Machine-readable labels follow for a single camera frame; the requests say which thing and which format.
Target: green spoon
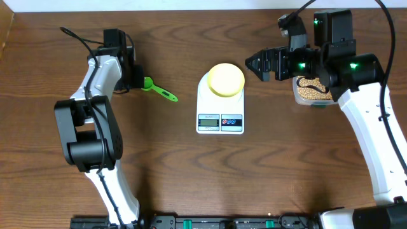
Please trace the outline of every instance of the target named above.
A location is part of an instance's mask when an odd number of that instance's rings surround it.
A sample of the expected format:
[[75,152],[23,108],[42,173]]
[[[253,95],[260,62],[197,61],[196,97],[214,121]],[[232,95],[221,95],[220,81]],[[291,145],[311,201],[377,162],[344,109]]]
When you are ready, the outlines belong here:
[[142,88],[142,90],[148,92],[151,89],[153,89],[154,91],[156,91],[157,93],[171,101],[178,102],[178,98],[175,95],[154,85],[153,80],[150,77],[144,77],[144,88]]

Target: kitchen scale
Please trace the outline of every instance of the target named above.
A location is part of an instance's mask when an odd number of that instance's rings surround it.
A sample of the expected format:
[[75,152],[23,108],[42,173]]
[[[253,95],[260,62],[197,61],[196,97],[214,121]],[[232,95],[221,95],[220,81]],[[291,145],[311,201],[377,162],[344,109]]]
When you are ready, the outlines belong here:
[[197,132],[243,134],[244,75],[233,64],[214,66],[199,82]]

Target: white background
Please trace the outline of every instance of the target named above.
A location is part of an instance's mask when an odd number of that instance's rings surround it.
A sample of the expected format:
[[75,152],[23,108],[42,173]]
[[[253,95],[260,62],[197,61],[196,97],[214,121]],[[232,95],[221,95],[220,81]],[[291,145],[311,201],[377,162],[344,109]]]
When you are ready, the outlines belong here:
[[[14,12],[130,10],[251,10],[299,8],[308,0],[4,0]],[[406,8],[407,0],[382,0]],[[375,0],[318,0],[309,8],[377,8]]]

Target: beans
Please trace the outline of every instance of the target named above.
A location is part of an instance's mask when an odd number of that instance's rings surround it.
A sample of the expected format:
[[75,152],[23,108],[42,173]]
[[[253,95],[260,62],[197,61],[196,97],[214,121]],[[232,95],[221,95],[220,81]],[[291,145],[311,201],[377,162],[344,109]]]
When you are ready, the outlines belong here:
[[[319,78],[316,78],[314,80],[302,79],[300,81],[300,85],[303,87],[312,85],[312,86],[315,86],[315,87],[321,89],[322,91],[325,91],[325,86],[319,82]],[[332,99],[331,92],[324,94],[324,93],[320,93],[312,88],[297,87],[297,89],[298,89],[299,95],[304,99],[310,99],[310,100],[331,100]]]

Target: plastic container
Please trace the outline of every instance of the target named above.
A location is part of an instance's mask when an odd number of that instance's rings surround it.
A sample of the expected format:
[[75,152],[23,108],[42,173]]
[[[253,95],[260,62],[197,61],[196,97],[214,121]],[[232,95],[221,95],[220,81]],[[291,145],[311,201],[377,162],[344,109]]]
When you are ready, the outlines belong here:
[[303,98],[297,89],[297,77],[293,78],[293,92],[295,101],[300,105],[307,105],[307,106],[326,106],[326,105],[333,105],[337,104],[338,102],[334,102],[333,100],[310,100]]

